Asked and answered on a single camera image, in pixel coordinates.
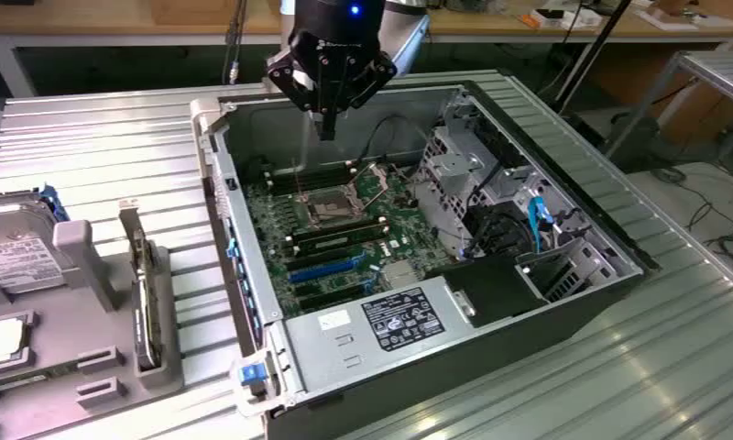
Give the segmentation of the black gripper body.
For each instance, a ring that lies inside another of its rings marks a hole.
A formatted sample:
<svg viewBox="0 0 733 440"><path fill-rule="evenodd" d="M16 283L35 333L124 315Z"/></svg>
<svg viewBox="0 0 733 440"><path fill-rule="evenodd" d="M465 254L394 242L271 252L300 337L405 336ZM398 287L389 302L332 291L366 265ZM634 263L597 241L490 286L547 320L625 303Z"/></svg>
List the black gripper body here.
<svg viewBox="0 0 733 440"><path fill-rule="evenodd" d="M355 48L374 55L379 51L382 15L382 1L295 1L292 28L287 37L290 51L296 57L307 56L318 42L323 41L335 47Z"/></svg>

